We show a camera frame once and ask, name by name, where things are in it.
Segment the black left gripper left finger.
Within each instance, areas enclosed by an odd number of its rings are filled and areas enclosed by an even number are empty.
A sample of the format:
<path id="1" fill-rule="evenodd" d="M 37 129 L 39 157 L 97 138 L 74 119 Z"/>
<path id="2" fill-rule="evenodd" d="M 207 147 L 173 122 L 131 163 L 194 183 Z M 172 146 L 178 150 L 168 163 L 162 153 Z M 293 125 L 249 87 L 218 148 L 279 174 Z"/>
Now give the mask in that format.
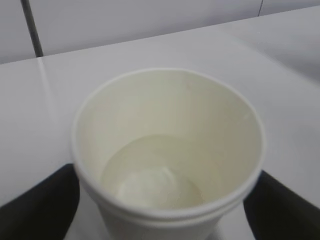
<path id="1" fill-rule="evenodd" d="M 2 240 L 62 240 L 78 209 L 80 185 L 69 163 L 1 206 Z"/>

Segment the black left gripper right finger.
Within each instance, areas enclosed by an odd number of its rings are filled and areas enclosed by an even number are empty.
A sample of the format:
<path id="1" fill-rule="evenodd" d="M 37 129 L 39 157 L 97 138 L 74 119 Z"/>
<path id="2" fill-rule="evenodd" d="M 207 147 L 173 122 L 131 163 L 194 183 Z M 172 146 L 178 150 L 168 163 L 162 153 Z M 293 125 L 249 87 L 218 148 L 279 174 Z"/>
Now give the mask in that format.
<path id="1" fill-rule="evenodd" d="M 262 171 L 243 201 L 257 240 L 318 240 L 320 209 Z"/>

